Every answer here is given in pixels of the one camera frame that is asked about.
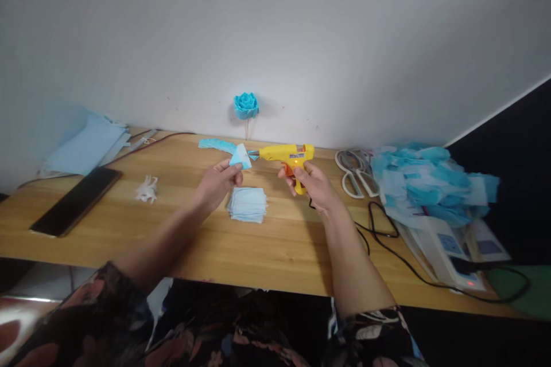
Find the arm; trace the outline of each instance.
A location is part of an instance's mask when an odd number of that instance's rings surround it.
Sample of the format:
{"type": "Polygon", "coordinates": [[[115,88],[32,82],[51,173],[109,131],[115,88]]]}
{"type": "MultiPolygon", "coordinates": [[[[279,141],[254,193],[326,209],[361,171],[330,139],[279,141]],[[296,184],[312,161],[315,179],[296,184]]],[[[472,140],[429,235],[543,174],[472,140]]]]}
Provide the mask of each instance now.
{"type": "MultiPolygon", "coordinates": [[[[327,247],[333,270],[333,293],[340,316],[385,309],[396,303],[389,288],[371,262],[356,233],[354,221],[323,171],[311,162],[295,168],[295,176],[304,184],[325,227],[327,247]]],[[[286,177],[291,192],[294,182],[286,177]]]]}
{"type": "Polygon", "coordinates": [[[9,365],[96,365],[118,357],[137,364],[153,329],[147,295],[232,186],[243,182],[241,164],[229,163],[210,167],[192,205],[179,208],[148,240],[100,268],[40,320],[9,365]]]}
{"type": "Polygon", "coordinates": [[[210,167],[199,183],[191,205],[178,208],[145,242],[115,259],[115,266],[144,293],[149,294],[180,257],[205,219],[228,191],[243,183],[242,165],[226,159],[210,167]]]}

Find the black floral shirt sleeve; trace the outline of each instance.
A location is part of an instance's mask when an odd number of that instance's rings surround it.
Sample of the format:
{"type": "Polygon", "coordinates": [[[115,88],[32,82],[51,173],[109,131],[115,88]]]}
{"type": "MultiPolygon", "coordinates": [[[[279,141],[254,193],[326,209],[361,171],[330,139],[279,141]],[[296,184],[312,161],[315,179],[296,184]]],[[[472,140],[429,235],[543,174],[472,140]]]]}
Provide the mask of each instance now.
{"type": "MultiPolygon", "coordinates": [[[[273,314],[262,294],[186,302],[165,309],[152,336],[146,296],[107,263],[39,321],[9,366],[307,366],[273,314]]],[[[323,364],[425,365],[399,308],[348,319],[329,340],[323,364]]]]}

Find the pile of blue paper scraps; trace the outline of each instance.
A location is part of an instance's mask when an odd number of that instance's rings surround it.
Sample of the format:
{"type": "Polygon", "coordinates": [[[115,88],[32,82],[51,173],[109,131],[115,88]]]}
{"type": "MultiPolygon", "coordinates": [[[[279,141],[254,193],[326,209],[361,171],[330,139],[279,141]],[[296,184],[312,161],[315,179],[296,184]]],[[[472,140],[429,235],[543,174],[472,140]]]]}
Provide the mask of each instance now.
{"type": "Polygon", "coordinates": [[[266,215],[266,201],[262,188],[234,188],[228,211],[232,219],[261,224],[266,215]]]}
{"type": "Polygon", "coordinates": [[[386,213],[407,227],[422,229],[416,217],[429,215],[461,228],[497,202],[499,178],[465,173],[441,147],[381,147],[373,151],[371,166],[386,213]]]}
{"type": "Polygon", "coordinates": [[[111,162],[127,145],[131,135],[126,125],[89,111],[85,119],[80,130],[46,158],[41,174],[56,171],[87,175],[96,166],[111,162]]]}

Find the black power cord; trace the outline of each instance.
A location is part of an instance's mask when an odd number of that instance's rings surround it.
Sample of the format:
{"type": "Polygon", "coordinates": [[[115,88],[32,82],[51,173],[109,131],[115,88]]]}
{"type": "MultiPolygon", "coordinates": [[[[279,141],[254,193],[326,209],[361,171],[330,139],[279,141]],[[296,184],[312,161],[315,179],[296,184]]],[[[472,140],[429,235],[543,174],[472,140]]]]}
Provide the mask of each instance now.
{"type": "MultiPolygon", "coordinates": [[[[315,206],[312,206],[312,198],[310,198],[310,203],[308,204],[308,206],[312,209],[316,209],[315,206]]],[[[479,263],[471,263],[471,262],[468,262],[468,261],[465,261],[465,260],[460,260],[460,259],[456,259],[455,264],[456,264],[456,266],[459,266],[462,269],[462,271],[464,271],[465,273],[470,274],[471,272],[476,272],[478,270],[502,270],[502,271],[508,271],[508,272],[512,272],[514,274],[519,275],[520,277],[522,277],[524,279],[525,282],[524,282],[523,286],[521,288],[519,288],[519,290],[517,292],[515,292],[514,294],[512,294],[511,296],[509,296],[507,298],[500,298],[500,299],[490,299],[490,298],[479,297],[479,296],[476,296],[474,294],[470,294],[469,292],[465,292],[463,290],[460,290],[459,288],[456,288],[456,287],[448,286],[448,285],[445,285],[445,284],[436,284],[436,283],[429,282],[429,281],[425,280],[404,257],[402,257],[400,254],[398,254],[396,251],[392,250],[390,247],[387,247],[386,245],[384,245],[383,242],[381,242],[381,240],[379,239],[379,235],[386,236],[388,238],[398,238],[400,236],[400,234],[398,232],[398,228],[396,228],[396,225],[394,225],[392,219],[386,214],[385,209],[383,208],[383,206],[380,205],[379,203],[375,202],[375,201],[370,201],[369,204],[367,204],[367,209],[369,211],[369,220],[370,220],[370,224],[371,224],[371,229],[368,229],[368,228],[364,227],[363,225],[358,224],[356,221],[354,221],[354,224],[356,224],[358,227],[364,229],[365,231],[370,232],[373,235],[373,238],[375,239],[375,241],[381,247],[383,247],[384,249],[386,249],[387,251],[389,251],[390,253],[392,253],[396,257],[398,257],[400,259],[400,261],[402,261],[404,264],[406,264],[406,266],[412,271],[412,273],[417,278],[419,278],[425,284],[430,285],[431,287],[447,288],[447,289],[452,290],[452,291],[460,292],[460,293],[462,293],[466,296],[469,296],[471,298],[474,298],[474,299],[477,299],[477,300],[480,300],[480,301],[483,301],[483,302],[487,302],[487,303],[492,303],[492,304],[505,304],[505,303],[513,302],[516,299],[520,298],[522,295],[526,294],[526,292],[530,289],[530,286],[531,286],[530,279],[526,275],[521,273],[520,271],[517,271],[517,270],[515,270],[513,268],[510,268],[510,267],[503,267],[503,266],[499,266],[499,265],[495,265],[495,264],[488,264],[488,263],[480,263],[480,264],[479,263]],[[376,205],[383,212],[383,214],[385,214],[385,217],[389,221],[390,225],[392,225],[392,227],[394,228],[394,233],[393,234],[378,232],[378,231],[375,230],[375,221],[373,219],[373,212],[371,210],[372,205],[376,205]]],[[[366,243],[367,254],[370,255],[371,250],[369,248],[369,243],[367,242],[367,239],[363,236],[361,231],[358,229],[358,227],[356,227],[356,230],[358,231],[358,233],[361,235],[362,239],[366,243]]]]}
{"type": "MultiPolygon", "coordinates": [[[[140,132],[140,133],[137,133],[137,134],[135,134],[135,135],[132,135],[131,137],[128,138],[128,140],[133,139],[133,138],[136,138],[136,137],[138,137],[138,136],[140,136],[140,135],[143,135],[144,133],[147,133],[147,132],[149,132],[149,131],[151,131],[151,130],[152,130],[152,129],[148,129],[148,130],[145,130],[145,131],[143,131],[143,132],[140,132]]],[[[158,142],[162,142],[162,141],[165,140],[166,138],[170,138],[171,136],[175,136],[175,135],[195,135],[195,133],[193,133],[193,132],[175,132],[175,133],[173,133],[173,134],[170,134],[170,135],[165,136],[164,138],[161,138],[161,139],[159,139],[159,140],[156,140],[155,142],[152,142],[152,143],[150,143],[149,145],[143,145],[142,147],[139,147],[139,148],[133,150],[132,152],[128,152],[128,153],[122,155],[121,157],[118,157],[118,158],[116,158],[116,159],[113,159],[111,162],[106,163],[105,165],[102,165],[102,166],[103,166],[103,167],[109,166],[109,165],[111,165],[111,164],[113,164],[113,163],[115,163],[115,162],[120,161],[120,160],[123,159],[123,158],[126,158],[128,155],[132,155],[132,154],[134,154],[134,153],[136,153],[136,152],[139,152],[139,151],[141,151],[141,150],[144,150],[144,149],[146,149],[146,148],[148,148],[148,147],[150,147],[150,146],[152,146],[152,145],[154,145],[154,144],[156,144],[156,143],[158,143],[158,142]]],[[[26,186],[26,185],[28,185],[28,184],[32,184],[33,182],[45,181],[46,179],[70,178],[70,177],[73,177],[73,176],[79,176],[79,175],[78,175],[78,174],[67,174],[67,175],[55,176],[55,177],[51,177],[51,178],[37,178],[37,179],[31,179],[30,181],[26,181],[26,182],[20,184],[20,186],[18,186],[17,189],[19,190],[19,189],[21,189],[22,187],[24,187],[24,186],[26,186]]]]}

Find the scissors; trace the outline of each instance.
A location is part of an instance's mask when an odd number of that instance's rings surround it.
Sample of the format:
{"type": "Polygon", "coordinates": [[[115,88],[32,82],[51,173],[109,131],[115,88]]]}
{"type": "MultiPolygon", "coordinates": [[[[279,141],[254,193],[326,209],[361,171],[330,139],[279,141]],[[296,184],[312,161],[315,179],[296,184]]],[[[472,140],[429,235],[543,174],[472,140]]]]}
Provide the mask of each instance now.
{"type": "Polygon", "coordinates": [[[347,195],[355,199],[365,198],[360,186],[358,185],[356,177],[360,180],[367,194],[371,198],[379,195],[379,185],[377,185],[375,179],[373,178],[371,156],[369,153],[361,148],[350,148],[338,151],[335,154],[335,163],[344,171],[342,185],[347,195]],[[347,179],[352,182],[355,193],[348,190],[346,185],[347,179]]]}

